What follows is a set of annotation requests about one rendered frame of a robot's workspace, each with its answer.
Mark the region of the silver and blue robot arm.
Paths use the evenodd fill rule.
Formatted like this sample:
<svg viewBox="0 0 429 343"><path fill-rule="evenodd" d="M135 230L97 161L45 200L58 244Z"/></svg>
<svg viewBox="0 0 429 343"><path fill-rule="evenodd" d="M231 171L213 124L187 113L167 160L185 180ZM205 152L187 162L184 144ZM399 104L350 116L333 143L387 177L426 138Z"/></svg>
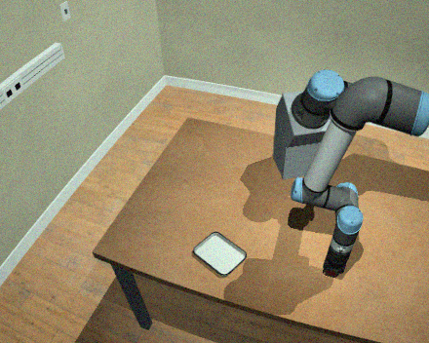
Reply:
<svg viewBox="0 0 429 343"><path fill-rule="evenodd" d="M335 210L333 239L349 247L355 243L364 217L355 185L328 185L332 176L365 123L423 135L429 126L429 94L381 77L350 83L327 69L316 72L310 80L292 103L294 119L307 129L321 128L330 114L331 121L306 175L293 181L291 198Z"/></svg>

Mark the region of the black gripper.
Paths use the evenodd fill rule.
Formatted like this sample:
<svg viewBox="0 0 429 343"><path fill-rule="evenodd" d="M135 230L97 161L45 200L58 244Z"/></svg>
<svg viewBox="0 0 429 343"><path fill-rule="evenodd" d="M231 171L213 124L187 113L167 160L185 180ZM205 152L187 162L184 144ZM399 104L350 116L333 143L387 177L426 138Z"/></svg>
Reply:
<svg viewBox="0 0 429 343"><path fill-rule="evenodd" d="M354 244L349 247L344 247L337 244L332 237L328 253L323 265L324 271L329 270L337 273L337 275L342 274L344 272L346 262L350 256L350 253L352 251L351 249L353 248Z"/></svg>

